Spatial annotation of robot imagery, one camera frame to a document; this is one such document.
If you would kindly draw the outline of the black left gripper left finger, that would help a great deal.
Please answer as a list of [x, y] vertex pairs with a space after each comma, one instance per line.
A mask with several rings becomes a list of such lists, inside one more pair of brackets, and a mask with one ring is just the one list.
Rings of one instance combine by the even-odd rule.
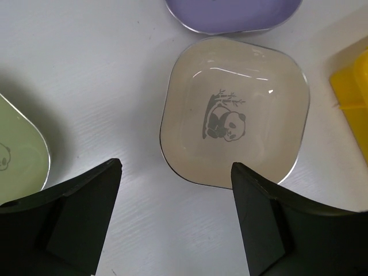
[[95, 275], [122, 176], [119, 159], [1, 205], [1, 275]]

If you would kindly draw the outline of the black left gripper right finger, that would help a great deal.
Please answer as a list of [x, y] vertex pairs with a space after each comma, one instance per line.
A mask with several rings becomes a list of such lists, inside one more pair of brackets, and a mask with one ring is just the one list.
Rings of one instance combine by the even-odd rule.
[[367, 213], [310, 200], [248, 168], [231, 168], [251, 275], [366, 275]]

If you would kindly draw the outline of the cream panda plate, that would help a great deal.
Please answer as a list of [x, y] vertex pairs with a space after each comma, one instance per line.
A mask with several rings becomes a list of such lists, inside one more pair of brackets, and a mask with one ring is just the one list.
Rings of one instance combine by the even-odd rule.
[[310, 87], [287, 54], [225, 37], [194, 43], [170, 74], [160, 146], [179, 177], [231, 189], [242, 163], [274, 183], [296, 166]]

